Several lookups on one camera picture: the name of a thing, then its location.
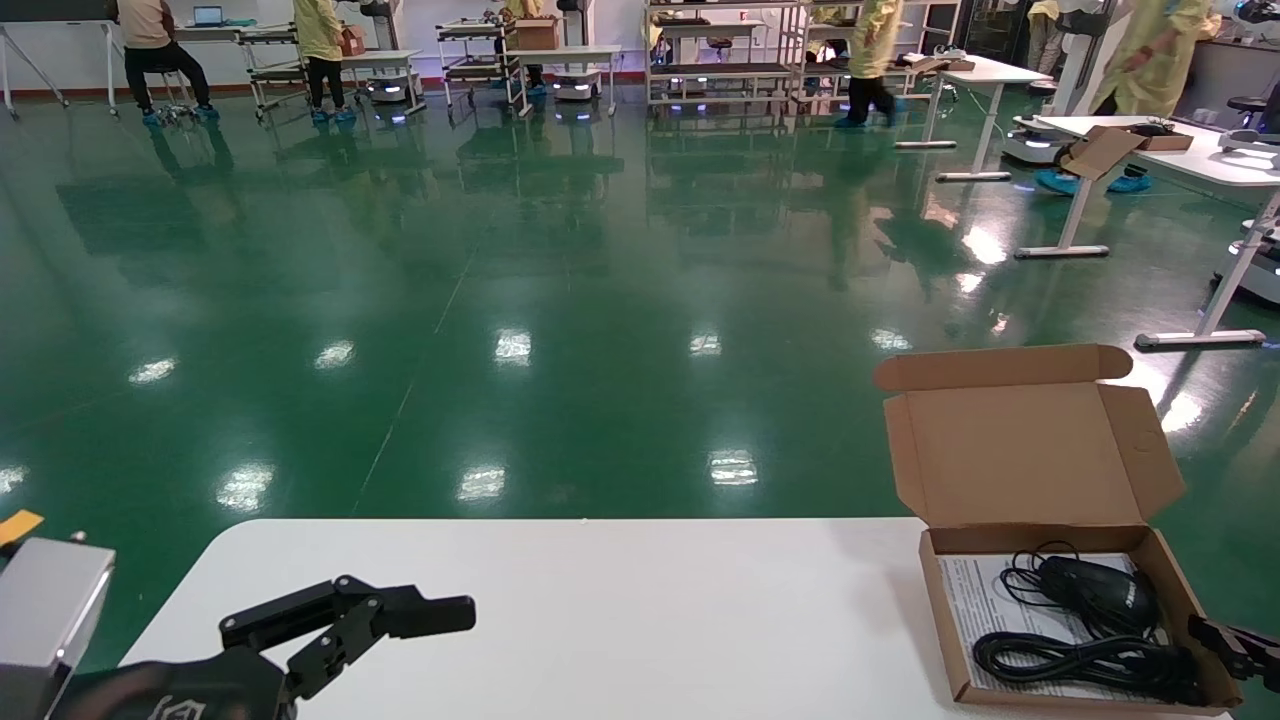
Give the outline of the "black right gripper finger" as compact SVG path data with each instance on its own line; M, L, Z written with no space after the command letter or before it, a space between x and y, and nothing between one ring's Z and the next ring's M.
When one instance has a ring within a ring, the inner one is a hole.
M1236 680L1260 678L1263 687L1279 694L1279 641L1238 626L1193 615L1187 629L1190 637L1213 653Z

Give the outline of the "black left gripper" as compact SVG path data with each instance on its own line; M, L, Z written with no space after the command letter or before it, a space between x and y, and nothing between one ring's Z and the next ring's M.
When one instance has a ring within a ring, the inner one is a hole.
M220 624L224 651L187 661L145 661L70 679L51 719L293 719L384 638L468 632L468 596L425 598L416 585L375 587L351 575L320 582ZM285 669L261 655L314 633Z

